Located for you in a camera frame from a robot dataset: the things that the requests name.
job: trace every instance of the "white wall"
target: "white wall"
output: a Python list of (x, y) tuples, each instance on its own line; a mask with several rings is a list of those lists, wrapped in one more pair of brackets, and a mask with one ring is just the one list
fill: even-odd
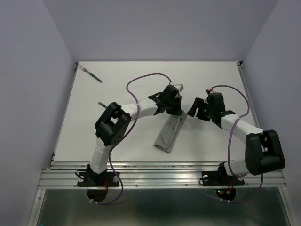
[(301, 1), (280, 0), (243, 71), (260, 124), (279, 133), (283, 170), (301, 223)]
[(74, 61), (41, 0), (0, 1), (0, 225), (27, 224)]
[(44, 0), (79, 60), (243, 60), (277, 0)]

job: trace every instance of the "white tabletop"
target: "white tabletop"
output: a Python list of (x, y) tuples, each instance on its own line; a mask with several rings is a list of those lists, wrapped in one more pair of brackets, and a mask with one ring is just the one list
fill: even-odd
[[(80, 62), (99, 77), (100, 83), (80, 69), (76, 72), (70, 100), (55, 151), (54, 161), (90, 161), (95, 148), (94, 124), (104, 112), (98, 104), (134, 103), (126, 91), (133, 78), (149, 73), (164, 73), (174, 84), (184, 85), (182, 109), (187, 112), (196, 97), (205, 98), (206, 89), (219, 84), (234, 86), (243, 93), (236, 62)], [(163, 91), (168, 80), (152, 76), (135, 81), (130, 90), (139, 100)], [(226, 110), (245, 113), (246, 103), (234, 90), (216, 88), (224, 96)], [(112, 152), (113, 161), (225, 161), (229, 132), (212, 122), (187, 117), (171, 153), (154, 147), (154, 141), (169, 115), (162, 113), (138, 120), (129, 136)], [(254, 125), (252, 114), (244, 118)], [(245, 146), (232, 140), (231, 158), (242, 158)]]

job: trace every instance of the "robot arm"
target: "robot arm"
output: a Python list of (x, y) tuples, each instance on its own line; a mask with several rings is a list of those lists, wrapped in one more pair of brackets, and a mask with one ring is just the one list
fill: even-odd
[[(233, 111), (226, 111), (221, 93), (207, 91), (206, 99), (196, 98), (188, 115), (205, 121), (212, 121), (221, 129), (231, 132), (238, 116)], [(283, 169), (285, 160), (282, 153), (279, 137), (273, 130), (264, 131), (243, 120), (239, 120), (234, 128), (233, 135), (246, 145), (244, 159), (231, 161), (234, 174), (259, 175), (266, 172)], [(227, 162), (221, 163), (218, 175), (222, 177), (233, 176)]]
[[(182, 115), (181, 95), (182, 84), (168, 85), (163, 92), (149, 96), (139, 102), (138, 118), (167, 112), (171, 115)], [(128, 125), (135, 120), (137, 104), (109, 104), (95, 124), (96, 146), (92, 160), (87, 165), (86, 172), (80, 173), (89, 183), (78, 183), (78, 186), (99, 186), (107, 177), (107, 163), (111, 149), (124, 137)]]

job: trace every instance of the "gray towel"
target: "gray towel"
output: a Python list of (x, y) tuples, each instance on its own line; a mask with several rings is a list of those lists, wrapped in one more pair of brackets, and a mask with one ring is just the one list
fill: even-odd
[(174, 142), (187, 118), (187, 114), (183, 112), (182, 116), (171, 115), (164, 124), (159, 136), (155, 141), (155, 147), (171, 153)]

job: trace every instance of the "purple cable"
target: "purple cable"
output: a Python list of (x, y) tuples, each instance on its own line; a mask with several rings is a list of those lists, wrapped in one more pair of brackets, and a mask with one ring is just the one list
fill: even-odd
[[(138, 118), (139, 118), (139, 113), (140, 113), (140, 107), (139, 107), (139, 105), (138, 105), (138, 104), (139, 104), (139, 101), (138, 101), (138, 99), (136, 98), (136, 96), (128, 89), (128, 86), (129, 86), (132, 82), (134, 82), (134, 81), (136, 81), (136, 80), (138, 80), (138, 79), (145, 78), (145, 77), (152, 76), (152, 75), (162, 75), (162, 76), (166, 77), (166, 78), (169, 80), (170, 83), (172, 82), (171, 79), (170, 79), (167, 75), (165, 75), (165, 74), (162, 74), (162, 73), (152, 73), (152, 74), (146, 74), (146, 75), (142, 75), (142, 76), (140, 76), (140, 77), (137, 77), (137, 78), (131, 80), (131, 81), (127, 84), (127, 86), (126, 86), (127, 92), (128, 92), (129, 94), (132, 95), (132, 97), (135, 99), (135, 102), (136, 102), (136, 104), (137, 104), (137, 114), (136, 114), (135, 120), (134, 120), (134, 122), (133, 122), (133, 125), (132, 125), (131, 128), (128, 130), (128, 132), (123, 136), (123, 138), (122, 138), (121, 141), (123, 141), (123, 139), (126, 138), (126, 137), (128, 136), (128, 134), (133, 130), (134, 126), (135, 126), (136, 123), (137, 123), (137, 120), (138, 120)], [(111, 152), (113, 151), (113, 149), (114, 149), (117, 145), (120, 144), (120, 142), (119, 142), (118, 144), (116, 144), (115, 146), (113, 146), (112, 149), (110, 150), (110, 153), (109, 153), (109, 163), (110, 163), (110, 167), (112, 168), (112, 171), (114, 172), (114, 174), (116, 175), (116, 177), (117, 177), (118, 180), (120, 181), (120, 184), (121, 184), (121, 191), (120, 191), (119, 195), (118, 195), (115, 199), (113, 199), (112, 201), (109, 201), (109, 202), (105, 202), (105, 203), (103, 203), (103, 202), (97, 202), (97, 203), (96, 203), (95, 201), (93, 201), (93, 200), (91, 200), (90, 198), (88, 198), (88, 199), (90, 200), (90, 202), (92, 202), (92, 203), (94, 203), (94, 204), (97, 204), (97, 205), (107, 205), (107, 204), (111, 204), (111, 203), (115, 202), (117, 199), (119, 199), (119, 198), (122, 196), (122, 194), (123, 194), (123, 183), (122, 183), (122, 180), (121, 180), (120, 176), (118, 175), (118, 173), (116, 172), (116, 170), (114, 169), (113, 164), (112, 164), (112, 160), (111, 160)]]
[[(217, 85), (217, 86), (212, 86), (211, 88), (214, 89), (214, 88), (217, 88), (217, 87), (227, 87), (227, 88), (231, 88), (231, 89), (236, 90), (236, 91), (237, 91), (238, 93), (240, 93), (240, 95), (245, 99), (246, 104), (247, 104), (247, 111), (246, 111), (246, 113), (243, 114), (243, 115), (241, 115), (241, 116), (239, 116), (238, 119), (236, 119), (235, 122), (233, 123), (233, 126), (232, 126), (231, 131), (230, 131), (229, 142), (228, 142), (228, 151), (227, 151), (227, 152), (228, 152), (228, 153), (227, 153), (227, 157), (228, 157), (227, 162), (228, 162), (228, 167), (229, 167), (229, 170), (230, 170), (231, 174), (234, 175), (234, 176), (236, 176), (236, 177), (244, 177), (245, 175), (238, 175), (238, 174), (235, 174), (235, 173), (233, 172), (233, 170), (232, 170), (232, 168), (231, 168), (231, 164), (230, 164), (230, 150), (231, 150), (231, 142), (232, 142), (232, 137), (233, 137), (234, 129), (235, 129), (235, 127), (236, 127), (238, 121), (239, 121), (241, 118), (243, 118), (243, 117), (245, 117), (246, 115), (249, 114), (249, 112), (250, 112), (250, 104), (249, 104), (249, 101), (248, 101), (248, 99), (246, 98), (246, 96), (245, 96), (239, 89), (237, 89), (237, 88), (235, 88), (235, 87), (233, 87), (233, 86), (229, 86), (229, 85)], [(244, 200), (240, 200), (240, 201), (231, 201), (231, 203), (245, 202), (245, 201), (248, 201), (248, 200), (254, 198), (254, 196), (257, 195), (257, 193), (258, 193), (259, 190), (261, 189), (262, 184), (263, 184), (263, 175), (261, 174), (261, 183), (260, 183), (260, 185), (259, 185), (257, 191), (256, 191), (252, 196), (250, 196), (249, 198), (246, 198), (246, 199), (244, 199)]]
[(250, 104), (249, 104), (248, 99), (245, 97), (245, 95), (244, 95), (240, 90), (238, 90), (237, 88), (235, 88), (235, 87), (233, 87), (233, 86), (228, 86), (228, 85), (217, 85), (217, 86), (212, 86), (212, 89), (214, 89), (214, 88), (216, 88), (216, 87), (227, 87), (227, 88), (231, 88), (231, 89), (236, 90), (236, 91), (237, 91), (238, 93), (240, 93), (240, 95), (245, 99), (246, 104), (247, 104), (247, 107), (248, 107), (246, 113), (243, 114), (243, 115), (241, 115), (241, 116), (239, 116), (239, 118), (236, 119), (236, 121), (233, 123), (232, 129), (231, 129), (231, 132), (230, 132), (230, 136), (229, 136), (229, 142), (228, 142), (228, 161), (227, 161), (227, 162), (228, 162), (229, 170), (230, 170), (230, 172), (231, 172), (232, 175), (241, 178), (241, 177), (244, 177), (245, 175), (238, 175), (238, 174), (235, 174), (235, 173), (233, 172), (232, 168), (231, 168), (231, 164), (230, 164), (230, 149), (231, 149), (231, 141), (232, 141), (232, 136), (233, 136), (233, 133), (234, 133), (234, 129), (235, 129), (235, 127), (236, 127), (238, 121), (239, 121), (242, 117), (245, 117), (246, 115), (249, 114), (249, 112), (250, 112)]

